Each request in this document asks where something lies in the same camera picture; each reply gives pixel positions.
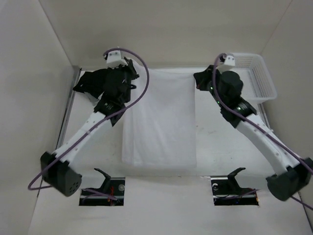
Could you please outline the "white tank top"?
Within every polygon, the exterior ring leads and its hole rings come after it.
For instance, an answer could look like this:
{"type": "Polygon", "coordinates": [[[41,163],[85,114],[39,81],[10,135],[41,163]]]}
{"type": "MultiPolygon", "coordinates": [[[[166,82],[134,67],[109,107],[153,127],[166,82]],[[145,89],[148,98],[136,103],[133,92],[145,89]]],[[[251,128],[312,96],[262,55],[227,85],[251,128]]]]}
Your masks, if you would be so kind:
{"type": "Polygon", "coordinates": [[[134,64],[131,102],[123,118],[122,162],[137,167],[192,168],[196,160],[195,80],[192,72],[134,64]]]}

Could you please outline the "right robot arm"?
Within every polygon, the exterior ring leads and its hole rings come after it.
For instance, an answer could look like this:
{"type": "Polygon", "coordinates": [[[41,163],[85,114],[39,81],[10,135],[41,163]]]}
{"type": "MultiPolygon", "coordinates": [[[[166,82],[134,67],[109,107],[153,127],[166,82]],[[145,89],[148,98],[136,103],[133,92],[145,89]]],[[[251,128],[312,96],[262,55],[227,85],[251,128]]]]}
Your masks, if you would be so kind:
{"type": "Polygon", "coordinates": [[[274,174],[266,178],[266,185],[275,198],[287,201],[309,184],[312,159],[299,157],[267,128],[256,109],[242,98],[244,84],[236,72],[219,72],[210,65],[193,77],[198,90],[211,93],[223,118],[267,159],[274,174]]]}

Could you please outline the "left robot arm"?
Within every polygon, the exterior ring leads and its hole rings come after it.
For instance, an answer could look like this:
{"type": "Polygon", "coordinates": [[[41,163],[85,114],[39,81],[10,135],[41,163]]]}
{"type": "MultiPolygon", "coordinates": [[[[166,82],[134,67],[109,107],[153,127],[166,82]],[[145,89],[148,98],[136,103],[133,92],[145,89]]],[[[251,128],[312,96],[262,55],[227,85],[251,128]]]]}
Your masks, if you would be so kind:
{"type": "Polygon", "coordinates": [[[101,98],[89,119],[66,144],[40,158],[43,180],[66,197],[72,196],[84,180],[74,169],[75,158],[97,134],[110,130],[120,120],[127,110],[125,104],[131,100],[131,91],[136,88],[132,81],[139,77],[128,58],[91,72],[90,76],[93,75],[97,76],[101,98]]]}

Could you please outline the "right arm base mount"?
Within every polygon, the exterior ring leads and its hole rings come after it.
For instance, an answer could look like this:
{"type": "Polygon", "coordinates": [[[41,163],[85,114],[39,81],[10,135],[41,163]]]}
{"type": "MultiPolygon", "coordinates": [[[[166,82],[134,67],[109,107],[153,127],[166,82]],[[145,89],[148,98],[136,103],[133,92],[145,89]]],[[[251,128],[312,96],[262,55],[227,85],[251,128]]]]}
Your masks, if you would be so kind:
{"type": "Polygon", "coordinates": [[[259,206],[257,190],[242,188],[236,180],[236,176],[245,169],[240,167],[228,175],[210,178],[215,206],[259,206]]]}

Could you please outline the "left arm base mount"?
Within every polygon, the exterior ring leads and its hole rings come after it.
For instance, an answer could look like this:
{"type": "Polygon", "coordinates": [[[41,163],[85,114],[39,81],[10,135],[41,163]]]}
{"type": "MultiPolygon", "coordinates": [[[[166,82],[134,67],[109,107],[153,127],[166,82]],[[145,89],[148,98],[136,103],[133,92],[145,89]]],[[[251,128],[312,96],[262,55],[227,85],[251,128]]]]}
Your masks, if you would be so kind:
{"type": "Polygon", "coordinates": [[[83,189],[80,193],[79,206],[124,206],[125,178],[112,178],[104,171],[95,168],[95,171],[103,175],[101,186],[83,189]]]}

